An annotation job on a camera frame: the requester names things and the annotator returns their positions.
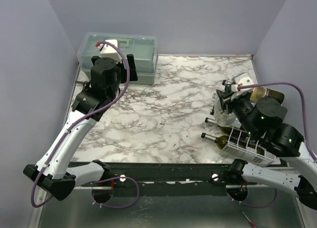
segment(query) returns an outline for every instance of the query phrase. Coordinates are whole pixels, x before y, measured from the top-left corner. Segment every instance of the clear plastic container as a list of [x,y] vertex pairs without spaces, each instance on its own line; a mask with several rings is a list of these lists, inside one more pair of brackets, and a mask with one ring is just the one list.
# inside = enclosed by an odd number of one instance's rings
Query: clear plastic container
[[119,48],[124,55],[133,54],[138,81],[132,84],[152,85],[156,74],[158,61],[158,47],[156,37],[121,35],[109,33],[87,33],[79,47],[77,58],[81,69],[90,78],[90,69],[93,67],[92,56],[99,56],[96,42],[117,39]]
[[222,127],[229,127],[236,122],[236,116],[233,113],[227,114],[222,111],[219,99],[214,104],[213,116],[216,123]]

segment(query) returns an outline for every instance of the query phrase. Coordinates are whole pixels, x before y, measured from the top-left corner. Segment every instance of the wine bottle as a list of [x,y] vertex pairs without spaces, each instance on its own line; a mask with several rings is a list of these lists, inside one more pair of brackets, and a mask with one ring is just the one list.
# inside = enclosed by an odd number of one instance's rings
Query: wine bottle
[[[222,126],[219,126],[217,124],[217,122],[215,121],[215,119],[212,119],[212,118],[205,118],[205,123],[208,123],[208,124],[216,124],[220,130],[228,135],[231,134],[231,131],[232,131],[232,128],[231,127],[222,127]],[[232,134],[231,136],[233,137],[239,137],[240,135],[240,138],[241,139],[245,139],[247,137],[249,137],[249,135],[243,130],[243,127],[241,126],[240,128],[236,128],[236,127],[233,127],[233,131],[232,131]]]
[[284,94],[280,91],[275,91],[267,87],[255,87],[252,90],[251,98],[254,101],[258,101],[260,98],[271,97],[277,100],[280,104],[284,101]]
[[[208,140],[213,141],[214,143],[216,143],[216,145],[218,146],[218,148],[220,150],[224,149],[224,147],[228,144],[229,141],[229,137],[228,136],[220,136],[220,137],[215,137],[206,133],[202,133],[201,135],[202,138],[206,138]],[[238,140],[235,138],[230,138],[230,142],[237,145],[238,144]],[[246,149],[247,148],[247,144],[243,141],[239,140],[239,147]],[[248,143],[248,147],[255,149],[256,145],[254,145],[253,143]],[[264,155],[264,150],[260,147],[257,147],[257,154],[259,155]]]

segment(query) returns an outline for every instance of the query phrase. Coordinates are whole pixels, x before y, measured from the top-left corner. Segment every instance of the gray wall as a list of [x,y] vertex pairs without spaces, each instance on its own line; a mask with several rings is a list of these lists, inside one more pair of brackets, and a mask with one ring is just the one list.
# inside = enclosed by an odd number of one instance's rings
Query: gray wall
[[285,0],[49,0],[75,51],[86,32],[152,35],[161,53],[255,53]]
[[27,227],[36,163],[60,130],[76,56],[48,0],[0,0],[0,227]]
[[[305,94],[311,147],[317,152],[317,0],[286,0],[255,55],[259,82],[288,81]],[[287,122],[303,132],[301,101],[289,86],[275,87],[286,94]]]

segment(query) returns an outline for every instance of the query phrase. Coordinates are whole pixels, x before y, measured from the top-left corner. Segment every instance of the marble countertop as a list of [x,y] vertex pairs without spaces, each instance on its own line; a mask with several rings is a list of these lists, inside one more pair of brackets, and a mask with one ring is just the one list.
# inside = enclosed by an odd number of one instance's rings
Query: marble countertop
[[[243,72],[257,82],[249,57],[159,56],[154,85],[129,85],[84,138],[72,161],[231,163],[201,133],[222,135],[217,126],[204,122],[212,95],[222,88],[222,80]],[[80,72],[78,80],[88,78]],[[82,85],[76,85],[73,100],[81,90]]]

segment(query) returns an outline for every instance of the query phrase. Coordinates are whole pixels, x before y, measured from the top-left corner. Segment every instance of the white plastic block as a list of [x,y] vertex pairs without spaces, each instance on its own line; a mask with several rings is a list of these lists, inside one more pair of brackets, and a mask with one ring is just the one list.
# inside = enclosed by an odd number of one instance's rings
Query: white plastic block
[[[107,42],[118,47],[118,40],[116,39],[107,40]],[[108,46],[107,44],[104,45],[103,49],[101,50],[100,57],[109,57],[115,60],[116,62],[121,62],[121,58],[118,52],[111,46]]]

